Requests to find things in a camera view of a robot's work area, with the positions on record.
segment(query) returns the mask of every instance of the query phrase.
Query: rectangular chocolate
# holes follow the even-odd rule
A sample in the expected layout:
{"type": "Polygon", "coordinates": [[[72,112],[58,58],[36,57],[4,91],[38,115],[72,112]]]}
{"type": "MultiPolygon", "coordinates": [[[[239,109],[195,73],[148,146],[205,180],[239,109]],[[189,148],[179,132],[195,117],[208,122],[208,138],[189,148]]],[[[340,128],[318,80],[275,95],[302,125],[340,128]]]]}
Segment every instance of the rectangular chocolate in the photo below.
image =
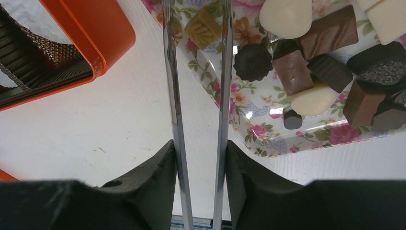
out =
{"type": "Polygon", "coordinates": [[[352,81],[351,70],[327,54],[312,59],[307,67],[318,79],[338,93],[352,81]]]}
{"type": "Polygon", "coordinates": [[[221,26],[205,8],[199,10],[185,26],[185,33],[201,50],[218,39],[221,32],[221,26]]]}
{"type": "Polygon", "coordinates": [[[314,21],[310,30],[299,37],[307,60],[357,42],[357,22],[352,5],[314,21]]]}
{"type": "Polygon", "coordinates": [[[387,100],[383,101],[372,120],[372,129],[378,132],[386,132],[399,129],[406,124],[406,107],[394,104],[387,100]]]}
{"type": "Polygon", "coordinates": [[[343,114],[352,127],[368,126],[372,123],[385,93],[377,86],[362,81],[354,81],[343,114]]]}
{"type": "Polygon", "coordinates": [[[278,73],[286,95],[313,88],[312,77],[306,61],[297,47],[290,47],[276,52],[272,62],[278,73]]]}

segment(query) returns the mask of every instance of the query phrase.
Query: round chocolate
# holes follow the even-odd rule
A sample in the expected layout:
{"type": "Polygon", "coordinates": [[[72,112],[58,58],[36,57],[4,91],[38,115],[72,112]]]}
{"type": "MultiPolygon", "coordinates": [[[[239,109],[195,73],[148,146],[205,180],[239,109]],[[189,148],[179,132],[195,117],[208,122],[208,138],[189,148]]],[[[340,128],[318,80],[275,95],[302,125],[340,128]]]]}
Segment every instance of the round chocolate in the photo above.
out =
{"type": "Polygon", "coordinates": [[[294,110],[289,110],[283,115],[283,124],[286,129],[298,129],[302,127],[302,116],[297,114],[294,110]]]}
{"type": "Polygon", "coordinates": [[[272,55],[258,44],[245,45],[234,61],[236,74],[243,81],[260,81],[272,70],[272,55]]]}

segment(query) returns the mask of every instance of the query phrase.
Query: dark chocolate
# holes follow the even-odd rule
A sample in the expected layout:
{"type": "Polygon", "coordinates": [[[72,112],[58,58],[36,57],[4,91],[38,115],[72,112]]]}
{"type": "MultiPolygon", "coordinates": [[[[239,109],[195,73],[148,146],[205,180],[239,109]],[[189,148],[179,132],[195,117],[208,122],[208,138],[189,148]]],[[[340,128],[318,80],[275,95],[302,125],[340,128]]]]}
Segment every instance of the dark chocolate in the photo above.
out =
{"type": "Polygon", "coordinates": [[[283,115],[283,124],[286,129],[298,129],[302,127],[302,116],[297,114],[294,110],[289,110],[283,115]]]}
{"type": "Polygon", "coordinates": [[[258,44],[245,45],[234,61],[236,74],[243,81],[260,81],[272,70],[272,55],[258,44]]]}
{"type": "Polygon", "coordinates": [[[386,94],[386,100],[395,104],[406,104],[406,78],[403,78],[395,85],[382,87],[386,94]]]}
{"type": "Polygon", "coordinates": [[[386,132],[399,129],[406,124],[406,107],[394,104],[387,100],[383,101],[372,120],[372,129],[378,132],[386,132]]]}
{"type": "Polygon", "coordinates": [[[399,42],[378,44],[350,58],[347,66],[360,80],[393,85],[406,76],[406,50],[399,42]]]}
{"type": "Polygon", "coordinates": [[[352,81],[351,70],[327,54],[312,59],[307,67],[318,79],[338,93],[352,81]]]}

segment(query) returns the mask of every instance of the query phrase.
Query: yellow chocolate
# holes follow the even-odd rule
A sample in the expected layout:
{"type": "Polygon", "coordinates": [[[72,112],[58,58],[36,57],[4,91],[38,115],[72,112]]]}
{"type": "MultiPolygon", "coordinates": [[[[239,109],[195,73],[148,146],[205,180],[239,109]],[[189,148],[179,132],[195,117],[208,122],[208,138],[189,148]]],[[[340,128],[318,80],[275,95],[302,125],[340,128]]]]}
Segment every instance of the yellow chocolate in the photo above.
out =
{"type": "Polygon", "coordinates": [[[201,50],[218,39],[221,31],[221,26],[205,8],[197,12],[185,27],[185,33],[201,50]]]}

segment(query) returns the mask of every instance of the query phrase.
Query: flower-shaped chocolate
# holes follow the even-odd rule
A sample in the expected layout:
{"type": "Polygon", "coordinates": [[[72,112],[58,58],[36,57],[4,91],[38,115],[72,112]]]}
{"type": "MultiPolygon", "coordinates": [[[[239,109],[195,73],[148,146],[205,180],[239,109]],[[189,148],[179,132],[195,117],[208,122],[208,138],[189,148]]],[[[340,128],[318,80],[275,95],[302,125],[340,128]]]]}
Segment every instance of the flower-shaped chocolate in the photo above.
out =
{"type": "Polygon", "coordinates": [[[260,81],[272,70],[272,55],[261,45],[245,45],[235,56],[234,68],[244,81],[260,81]]]}

